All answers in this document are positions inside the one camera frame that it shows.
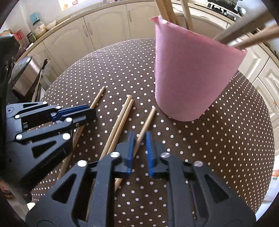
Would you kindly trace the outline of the black gas stove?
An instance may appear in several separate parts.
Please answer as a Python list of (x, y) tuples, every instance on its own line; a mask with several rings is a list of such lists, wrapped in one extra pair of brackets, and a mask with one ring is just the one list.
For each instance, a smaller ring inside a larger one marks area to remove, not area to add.
[(224, 16), (229, 16), (232, 13), (239, 16), (236, 10), (237, 2), (238, 0), (208, 0), (207, 7)]

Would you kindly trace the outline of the wooden chopstick in holder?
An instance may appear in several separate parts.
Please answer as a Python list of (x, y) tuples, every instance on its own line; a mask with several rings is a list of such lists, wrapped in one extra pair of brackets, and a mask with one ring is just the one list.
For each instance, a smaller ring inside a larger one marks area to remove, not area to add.
[(245, 39), (239, 43), (233, 45), (234, 48), (243, 50), (249, 48), (253, 45), (263, 43), (272, 39), (276, 39), (279, 36), (279, 27), (277, 24), (271, 25), (270, 27), (265, 28), (261, 32), (258, 32), (253, 37)]
[(180, 2), (181, 2), (181, 6), (183, 8), (183, 15), (184, 15), (185, 22), (186, 22), (186, 28), (190, 31), (193, 31), (193, 22), (192, 22), (191, 13), (190, 13), (189, 6), (188, 6), (188, 1), (180, 0)]
[(164, 1), (163, 0), (155, 0), (155, 3), (156, 3), (157, 8), (160, 12), (161, 18), (166, 20), (166, 21), (170, 21), (169, 17), (168, 17), (168, 14), (167, 14), (167, 10), (166, 10), (165, 5), (164, 5)]

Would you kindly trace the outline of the wooden chopstick on table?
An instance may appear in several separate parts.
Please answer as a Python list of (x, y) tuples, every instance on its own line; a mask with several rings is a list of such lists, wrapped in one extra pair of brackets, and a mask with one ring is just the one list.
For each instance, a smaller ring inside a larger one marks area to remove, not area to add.
[(117, 132), (117, 129), (118, 129), (118, 127), (119, 127), (119, 124), (120, 124), (120, 122), (121, 122), (121, 120), (122, 120), (122, 118), (123, 118), (123, 116), (124, 116), (124, 113), (125, 113), (125, 111), (126, 111), (126, 109), (127, 109), (127, 107), (128, 107), (128, 104), (130, 103), (130, 100), (131, 100), (131, 99), (132, 99), (132, 95), (128, 95), (127, 98), (126, 98), (126, 101), (125, 101), (125, 103), (124, 103), (124, 105), (123, 105), (123, 107), (122, 107), (122, 109), (121, 109), (121, 111), (120, 111), (120, 113), (119, 113), (119, 115), (118, 115), (118, 117), (117, 117), (117, 120), (116, 120), (116, 122), (115, 122), (115, 124), (114, 124), (114, 126), (113, 126), (113, 128), (112, 128), (112, 131), (111, 131), (111, 133), (110, 133), (110, 135), (109, 135), (109, 137), (108, 137), (108, 139), (107, 139), (107, 142), (106, 142), (106, 144), (105, 144), (105, 147), (104, 147), (104, 149), (103, 149), (103, 151), (102, 151), (102, 153), (101, 153), (100, 160), (101, 160), (104, 156), (107, 155), (108, 150), (109, 150), (109, 148), (110, 148), (110, 146), (111, 146), (111, 144), (112, 144), (112, 141), (113, 141), (113, 139), (114, 139), (114, 136), (115, 136), (115, 134), (116, 134), (116, 132)]
[(129, 116), (129, 114), (130, 114), (130, 111), (131, 111), (131, 108), (132, 108), (133, 103), (134, 103), (134, 100), (131, 99), (131, 100), (130, 100), (130, 103), (128, 104), (128, 107), (127, 107), (127, 109), (126, 109), (126, 111), (125, 111), (125, 113), (124, 113), (124, 116), (123, 116), (123, 118), (122, 118), (122, 120), (121, 120), (121, 122), (120, 122), (120, 124), (119, 124), (119, 127), (118, 127), (118, 129), (117, 129), (117, 132), (116, 132), (116, 134), (115, 134), (115, 136), (114, 136), (114, 139), (113, 139), (113, 141), (112, 141), (112, 144), (111, 144), (111, 146), (110, 146), (110, 148), (109, 148), (107, 154), (109, 154), (109, 153), (111, 153), (111, 152), (114, 151), (114, 149), (115, 149), (115, 147), (116, 147), (116, 145), (117, 145), (117, 142), (118, 142), (118, 140), (119, 140), (119, 137), (120, 137), (120, 135), (121, 135), (122, 129), (124, 128), (124, 125), (125, 125), (125, 123), (126, 123), (126, 121), (127, 121), (127, 118), (128, 118), (128, 116)]
[[(102, 94), (104, 93), (105, 91), (105, 86), (103, 86), (100, 91), (98, 92), (97, 96), (95, 97), (94, 101), (92, 102), (90, 108), (91, 109), (94, 109), (94, 107), (96, 106), (96, 104), (98, 103), (98, 101), (100, 100)], [(78, 140), (83, 132), (83, 129), (84, 129), (84, 126), (81, 126), (81, 127), (78, 127), (78, 129), (76, 130), (76, 133), (74, 134), (74, 137), (73, 137), (73, 150), (75, 149), (77, 143), (78, 143)], [(66, 170), (68, 168), (68, 165), (70, 163), (70, 160), (71, 160), (71, 157), (72, 157), (72, 154), (73, 152), (71, 152), (62, 162), (62, 166), (61, 166), (61, 170), (58, 174), (58, 179), (61, 179), (65, 173), (66, 173)]]

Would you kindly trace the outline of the glass jar with lid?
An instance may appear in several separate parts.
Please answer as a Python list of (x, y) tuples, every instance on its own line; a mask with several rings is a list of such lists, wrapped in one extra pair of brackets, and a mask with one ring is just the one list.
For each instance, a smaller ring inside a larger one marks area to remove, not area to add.
[(44, 23), (38, 19), (33, 23), (33, 33), (36, 37), (36, 39), (39, 39), (42, 35), (44, 35), (47, 32), (47, 29), (44, 25)]

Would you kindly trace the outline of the wooden chopstick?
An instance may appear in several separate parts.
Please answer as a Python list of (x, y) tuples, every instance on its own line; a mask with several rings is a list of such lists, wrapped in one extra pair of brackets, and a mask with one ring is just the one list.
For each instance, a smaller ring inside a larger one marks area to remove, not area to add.
[(233, 45), (234, 48), (243, 50), (249, 48), (253, 45), (263, 43), (272, 39), (276, 39), (279, 36), (279, 27), (277, 24), (271, 25), (270, 27), (265, 28), (261, 32), (258, 32), (253, 37), (245, 39), (239, 43)]
[(179, 23), (178, 17), (174, 13), (171, 0), (163, 0), (163, 4), (167, 12), (168, 21), (180, 26), (181, 24)]
[(113, 139), (113, 141), (112, 141), (112, 144), (111, 144), (111, 146), (110, 146), (110, 148), (109, 148), (107, 154), (109, 154), (109, 153), (111, 153), (111, 152), (114, 151), (114, 149), (115, 149), (115, 147), (116, 147), (116, 145), (117, 145), (117, 142), (118, 142), (118, 140), (119, 140), (119, 137), (120, 137), (120, 135), (121, 135), (122, 129), (124, 128), (124, 125), (125, 125), (125, 123), (126, 123), (126, 121), (127, 121), (127, 118), (128, 118), (128, 116), (129, 116), (129, 114), (130, 114), (130, 111), (131, 111), (131, 108), (132, 108), (133, 103), (134, 103), (134, 100), (131, 99), (131, 100), (130, 100), (130, 103), (128, 104), (128, 107), (127, 107), (127, 109), (126, 109), (126, 111), (125, 111), (125, 113), (124, 113), (124, 116), (123, 116), (123, 118), (122, 118), (122, 120), (121, 120), (121, 122), (120, 122), (120, 124), (119, 124), (119, 127), (118, 127), (118, 129), (117, 129), (117, 132), (116, 132), (116, 134), (115, 134), (115, 136), (114, 136), (114, 139)]
[(167, 14), (167, 10), (166, 10), (165, 5), (164, 5), (164, 1), (163, 0), (155, 0), (155, 3), (156, 3), (157, 8), (160, 12), (161, 18), (166, 20), (166, 21), (170, 21), (169, 17), (168, 17), (168, 14)]
[(150, 110), (150, 113), (147, 117), (147, 119), (145, 120), (143, 126), (142, 126), (142, 129), (139, 133), (139, 137), (137, 137), (136, 139), (136, 142), (135, 142), (135, 145), (134, 145), (134, 148), (133, 148), (133, 158), (136, 156), (137, 154), (137, 151), (139, 150), (140, 148), (140, 144), (142, 143), (144, 137), (145, 137), (145, 134), (146, 132), (148, 131), (149, 127), (150, 127), (150, 124), (152, 123), (152, 120), (154, 118), (156, 114), (156, 107), (152, 107), (151, 110)]
[(100, 160), (101, 160), (104, 156), (107, 155), (108, 150), (109, 150), (109, 148), (110, 148), (110, 146), (111, 146), (111, 144), (112, 144), (112, 141), (113, 141), (113, 139), (114, 139), (114, 136), (115, 136), (115, 134), (116, 134), (116, 132), (117, 132), (117, 129), (118, 129), (118, 127), (119, 127), (119, 124), (120, 124), (120, 122), (121, 122), (121, 120), (122, 120), (122, 118), (123, 118), (123, 116), (124, 116), (124, 113), (125, 113), (125, 111), (126, 111), (126, 109), (127, 109), (127, 107), (128, 107), (128, 104), (130, 103), (130, 100), (131, 100), (131, 99), (132, 99), (132, 95), (128, 95), (127, 98), (126, 98), (126, 101), (125, 101), (125, 103), (124, 103), (124, 105), (123, 105), (123, 107), (122, 107), (122, 109), (121, 109), (121, 111), (120, 111), (120, 113), (119, 113), (119, 115), (118, 115), (118, 117), (117, 117), (117, 120), (116, 120), (116, 122), (115, 122), (115, 124), (114, 124), (114, 126), (113, 126), (113, 128), (112, 128), (112, 131), (111, 131), (111, 133), (110, 133), (110, 135), (109, 135), (109, 137), (108, 137), (108, 139), (107, 139), (107, 142), (106, 142), (106, 144), (105, 144), (105, 147), (104, 147), (104, 149), (103, 149), (103, 151), (102, 151), (102, 153), (101, 153)]
[[(100, 100), (102, 94), (104, 93), (105, 91), (105, 86), (103, 86), (100, 91), (98, 92), (97, 96), (95, 97), (94, 101), (92, 102), (90, 108), (91, 109), (94, 109), (94, 107), (96, 106), (96, 104), (98, 103), (98, 101)], [(81, 126), (81, 127), (78, 127), (78, 129), (76, 130), (76, 133), (74, 134), (74, 137), (73, 137), (73, 150), (75, 149), (77, 143), (78, 143), (78, 140), (83, 132), (83, 129), (84, 129), (84, 126)], [(62, 166), (61, 166), (61, 170), (58, 174), (58, 179), (61, 179), (65, 173), (66, 173), (66, 170), (68, 168), (68, 165), (70, 163), (70, 160), (71, 160), (71, 157), (72, 157), (72, 154), (73, 152), (71, 152), (62, 162)]]
[(184, 15), (185, 22), (186, 22), (186, 28), (190, 31), (193, 31), (193, 22), (192, 22), (191, 13), (190, 13), (189, 6), (188, 6), (188, 1), (180, 0), (180, 2), (181, 2), (181, 6), (183, 8), (183, 15)]

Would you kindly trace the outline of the steel pedal bin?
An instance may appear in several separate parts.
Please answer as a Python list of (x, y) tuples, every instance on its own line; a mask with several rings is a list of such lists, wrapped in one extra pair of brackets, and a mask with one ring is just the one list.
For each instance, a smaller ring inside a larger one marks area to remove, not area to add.
[(22, 97), (32, 95), (40, 79), (41, 67), (32, 56), (24, 57), (12, 71), (11, 88)]

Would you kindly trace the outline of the brown polka dot tablecloth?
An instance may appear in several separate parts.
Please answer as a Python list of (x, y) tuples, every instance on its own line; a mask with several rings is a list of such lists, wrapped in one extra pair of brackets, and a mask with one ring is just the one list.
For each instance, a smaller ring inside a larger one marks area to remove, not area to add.
[[(90, 105), (101, 88), (95, 122), (87, 125), (71, 157), (97, 161), (128, 95), (134, 99), (120, 141), (139, 134), (154, 96), (155, 40), (133, 39), (86, 55), (58, 77), (43, 95), (49, 105)], [(268, 108), (258, 91), (236, 73), (213, 104), (191, 122), (168, 118), (161, 110), (149, 127), (155, 141), (186, 162), (200, 160), (218, 174), (253, 210), (262, 204), (274, 165), (274, 136)], [(149, 177), (147, 152), (139, 148), (132, 174), (115, 195), (115, 226), (166, 226), (167, 186)]]

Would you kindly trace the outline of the pink cylindrical utensil holder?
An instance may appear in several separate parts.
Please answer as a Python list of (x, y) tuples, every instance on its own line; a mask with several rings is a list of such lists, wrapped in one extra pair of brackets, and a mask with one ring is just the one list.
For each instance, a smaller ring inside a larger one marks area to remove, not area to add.
[(155, 99), (168, 117), (190, 122), (221, 94), (247, 51), (221, 44), (153, 17), (155, 24)]

